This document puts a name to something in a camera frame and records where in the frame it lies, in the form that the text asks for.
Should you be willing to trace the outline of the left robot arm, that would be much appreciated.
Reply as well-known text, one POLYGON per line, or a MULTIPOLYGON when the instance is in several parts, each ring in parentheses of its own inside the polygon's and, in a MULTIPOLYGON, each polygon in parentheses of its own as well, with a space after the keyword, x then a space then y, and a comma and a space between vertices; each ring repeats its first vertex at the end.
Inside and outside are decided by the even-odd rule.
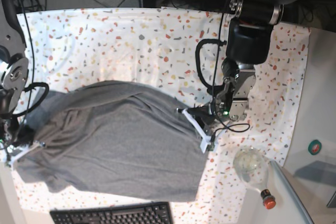
POLYGON ((218 121, 225 129, 235 131, 243 125, 248 108, 248 94, 255 84, 255 66, 266 61, 271 33, 284 12, 284 6, 297 0, 226 0, 224 13, 231 15, 226 40, 203 39, 195 50, 198 77, 211 100, 204 106, 183 110, 183 114, 200 134, 206 134, 210 126, 218 121), (200 51, 205 44, 226 48, 226 57, 221 68, 221 85, 207 83, 201 70, 200 51))

